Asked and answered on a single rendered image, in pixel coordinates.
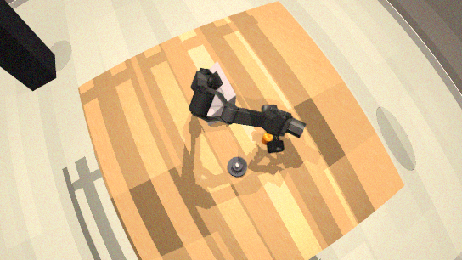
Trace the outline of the orange knob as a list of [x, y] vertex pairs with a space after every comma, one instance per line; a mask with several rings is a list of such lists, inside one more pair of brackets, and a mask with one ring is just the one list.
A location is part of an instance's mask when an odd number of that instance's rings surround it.
[[272, 139], [273, 139], [272, 135], [265, 133], [262, 138], [262, 142], [266, 145], [266, 143], [269, 141], [272, 141]]

